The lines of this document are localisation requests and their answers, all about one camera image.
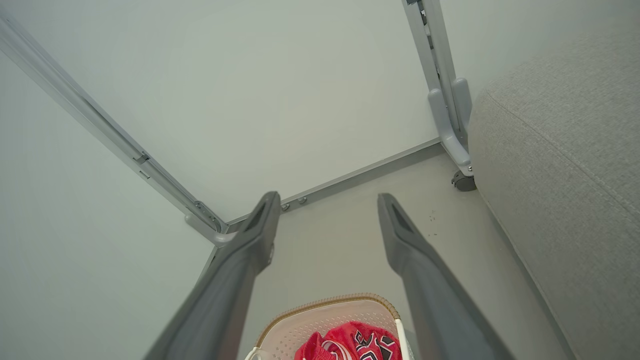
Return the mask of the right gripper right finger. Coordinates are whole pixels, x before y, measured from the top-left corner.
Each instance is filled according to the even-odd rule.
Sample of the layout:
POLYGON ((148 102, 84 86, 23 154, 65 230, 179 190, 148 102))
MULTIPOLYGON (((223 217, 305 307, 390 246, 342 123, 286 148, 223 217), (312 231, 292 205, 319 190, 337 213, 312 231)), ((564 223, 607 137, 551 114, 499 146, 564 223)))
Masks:
POLYGON ((419 353, 427 360, 512 360, 485 315, 390 193, 377 198, 387 262, 402 278, 419 353))

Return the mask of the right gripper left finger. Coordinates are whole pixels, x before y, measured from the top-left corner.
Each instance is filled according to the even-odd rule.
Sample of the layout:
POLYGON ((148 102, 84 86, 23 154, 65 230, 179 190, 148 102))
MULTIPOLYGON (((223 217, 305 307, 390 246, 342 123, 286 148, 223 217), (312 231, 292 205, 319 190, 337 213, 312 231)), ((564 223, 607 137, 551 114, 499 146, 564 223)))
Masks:
POLYGON ((271 262, 281 197, 265 193, 145 355, 147 360, 235 360, 256 276, 271 262))

